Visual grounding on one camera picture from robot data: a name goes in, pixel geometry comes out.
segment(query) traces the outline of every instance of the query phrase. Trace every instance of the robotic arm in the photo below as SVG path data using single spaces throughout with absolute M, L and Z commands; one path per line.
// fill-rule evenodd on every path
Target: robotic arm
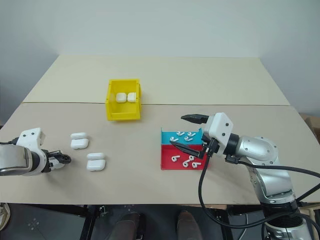
M 0 145 L 0 176 L 32 176 L 60 169 L 71 162 L 71 158 L 59 150 L 49 152 L 41 149 L 45 134 L 41 128 L 23 131 L 10 142 Z
M 272 240 L 311 240 L 304 219 L 290 213 L 299 212 L 290 176 L 286 170 L 260 169 L 258 166 L 280 166 L 278 147 L 271 140 L 259 136 L 249 137 L 232 133 L 233 123 L 228 116 L 219 112 L 212 116 L 189 114 L 181 117 L 196 124 L 206 124 L 203 128 L 203 148 L 196 151 L 187 145 L 171 142 L 181 151 L 198 158 L 213 153 L 226 155 L 225 161 L 237 164 L 247 163 L 250 181 L 262 206 L 265 217 L 288 212 L 265 224 Z

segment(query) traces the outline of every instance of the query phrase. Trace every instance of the person's foot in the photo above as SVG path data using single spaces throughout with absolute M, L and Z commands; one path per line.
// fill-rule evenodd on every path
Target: person's foot
M 0 231 L 7 226 L 10 215 L 11 212 L 8 203 L 0 203 Z
M 199 226 L 194 216 L 188 211 L 180 212 L 176 232 L 178 240 L 202 240 Z

